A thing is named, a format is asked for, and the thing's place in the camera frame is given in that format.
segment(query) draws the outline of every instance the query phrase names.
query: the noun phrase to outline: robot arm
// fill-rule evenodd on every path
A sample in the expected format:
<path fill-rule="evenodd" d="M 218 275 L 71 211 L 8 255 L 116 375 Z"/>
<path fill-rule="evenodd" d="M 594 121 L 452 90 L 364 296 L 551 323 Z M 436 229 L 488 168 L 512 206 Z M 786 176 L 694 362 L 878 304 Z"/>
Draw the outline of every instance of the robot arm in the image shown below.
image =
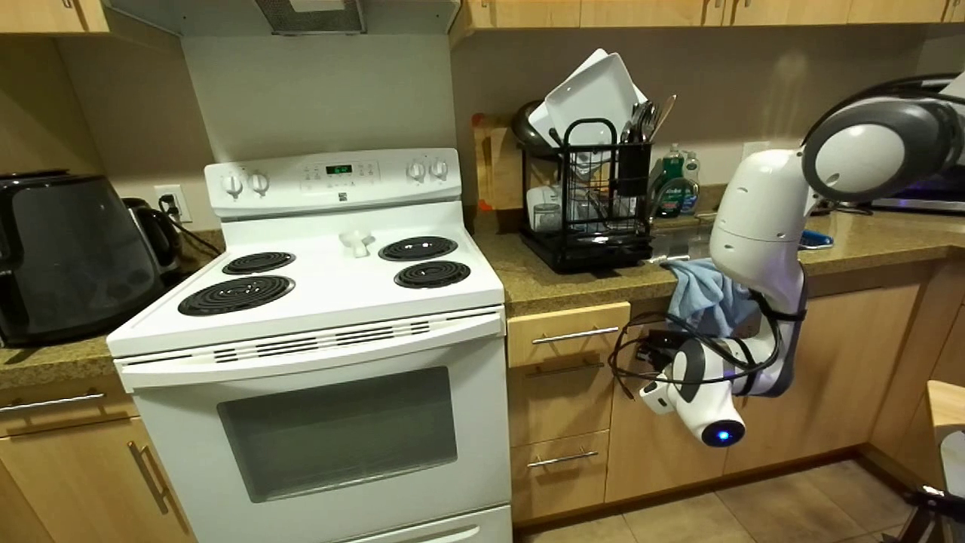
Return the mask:
<path fill-rule="evenodd" d="M 797 260 L 815 192 L 864 203 L 965 164 L 965 74 L 922 95 L 860 92 L 831 107 L 798 151 L 740 161 L 710 229 L 713 266 L 749 287 L 764 309 L 751 338 L 688 338 L 640 399 L 676 410 L 707 447 L 740 439 L 733 395 L 782 395 L 804 317 L 804 272 Z"/>

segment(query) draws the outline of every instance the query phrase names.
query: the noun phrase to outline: floor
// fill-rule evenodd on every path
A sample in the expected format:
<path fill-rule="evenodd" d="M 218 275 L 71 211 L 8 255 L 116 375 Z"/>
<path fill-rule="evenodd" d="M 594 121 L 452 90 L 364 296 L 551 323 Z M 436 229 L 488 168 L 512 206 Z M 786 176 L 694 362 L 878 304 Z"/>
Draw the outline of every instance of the floor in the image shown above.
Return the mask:
<path fill-rule="evenodd" d="M 911 507 L 857 461 L 834 461 L 688 501 L 591 520 L 521 543 L 870 543 Z"/>

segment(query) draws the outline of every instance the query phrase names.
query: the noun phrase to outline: stove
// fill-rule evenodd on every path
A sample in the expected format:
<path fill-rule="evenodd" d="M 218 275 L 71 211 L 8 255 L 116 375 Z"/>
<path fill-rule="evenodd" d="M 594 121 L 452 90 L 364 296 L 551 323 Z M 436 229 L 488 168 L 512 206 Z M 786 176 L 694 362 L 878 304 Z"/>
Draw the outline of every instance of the stove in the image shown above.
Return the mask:
<path fill-rule="evenodd" d="M 226 249 L 108 335 L 195 537 L 509 543 L 503 283 L 454 151 L 204 183 Z"/>

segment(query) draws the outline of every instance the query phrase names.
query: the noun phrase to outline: stove burner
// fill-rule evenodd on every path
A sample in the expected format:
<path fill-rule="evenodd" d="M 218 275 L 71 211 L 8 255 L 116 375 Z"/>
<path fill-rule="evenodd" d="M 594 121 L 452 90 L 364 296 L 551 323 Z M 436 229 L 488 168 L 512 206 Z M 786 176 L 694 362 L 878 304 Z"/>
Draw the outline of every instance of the stove burner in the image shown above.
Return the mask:
<path fill-rule="evenodd" d="M 433 263 L 406 266 L 405 272 L 395 275 L 395 283 L 406 290 L 433 290 L 433 287 L 458 283 L 465 276 L 470 276 L 470 266 L 433 260 Z"/>
<path fill-rule="evenodd" d="M 401 238 L 395 243 L 386 243 L 379 249 L 384 260 L 406 263 L 406 260 L 430 260 L 452 252 L 458 243 L 452 238 L 439 234 L 415 234 L 415 238 Z"/>
<path fill-rule="evenodd" d="M 252 272 L 270 272 L 270 268 L 281 268 L 285 263 L 293 263 L 295 255 L 293 252 L 273 252 L 273 249 L 265 249 L 265 252 L 247 252 L 247 255 L 237 255 L 232 260 L 228 266 L 224 266 L 226 275 L 252 275 Z"/>
<path fill-rule="evenodd" d="M 234 276 L 188 296 L 178 309 L 190 317 L 247 309 L 285 296 L 293 287 L 295 281 L 281 275 Z"/>

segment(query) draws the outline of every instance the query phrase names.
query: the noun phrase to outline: range hood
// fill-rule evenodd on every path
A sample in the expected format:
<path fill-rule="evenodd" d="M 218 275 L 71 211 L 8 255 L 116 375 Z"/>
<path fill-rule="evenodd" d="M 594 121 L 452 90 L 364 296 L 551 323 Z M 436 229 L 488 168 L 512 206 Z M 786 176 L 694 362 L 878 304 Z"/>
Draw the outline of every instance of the range hood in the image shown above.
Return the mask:
<path fill-rule="evenodd" d="M 458 0 L 104 0 L 178 37 L 447 32 Z"/>

